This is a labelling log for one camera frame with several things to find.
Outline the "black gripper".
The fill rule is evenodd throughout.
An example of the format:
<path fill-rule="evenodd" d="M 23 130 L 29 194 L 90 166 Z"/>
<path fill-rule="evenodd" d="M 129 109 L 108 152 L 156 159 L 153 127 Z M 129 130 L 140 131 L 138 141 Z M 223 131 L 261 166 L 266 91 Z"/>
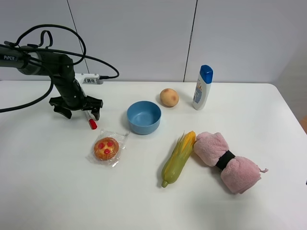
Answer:
<path fill-rule="evenodd" d="M 53 97 L 49 100 L 49 104 L 54 107 L 54 112 L 71 119 L 71 110 L 84 109 L 94 117 L 95 121 L 100 119 L 103 100 L 91 96 L 85 97 L 74 76 L 55 77 L 54 85 L 60 93 L 60 97 Z"/>

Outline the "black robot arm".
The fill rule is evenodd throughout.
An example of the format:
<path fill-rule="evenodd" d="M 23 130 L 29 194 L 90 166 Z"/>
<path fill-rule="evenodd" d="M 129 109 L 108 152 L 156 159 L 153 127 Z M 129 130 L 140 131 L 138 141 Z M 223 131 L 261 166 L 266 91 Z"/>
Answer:
<path fill-rule="evenodd" d="M 30 107 L 45 99 L 51 93 L 53 87 L 56 87 L 60 96 L 49 100 L 49 104 L 54 107 L 54 112 L 70 119 L 72 111 L 89 111 L 95 120 L 99 120 L 103 101 L 85 95 L 80 83 L 75 78 L 70 57 L 54 52 L 34 51 L 30 47 L 25 47 L 25 49 L 23 51 L 16 47 L 1 45 L 0 66 L 15 68 L 24 75 L 49 76 L 50 87 L 38 99 L 23 105 L 1 109 L 2 113 Z"/>

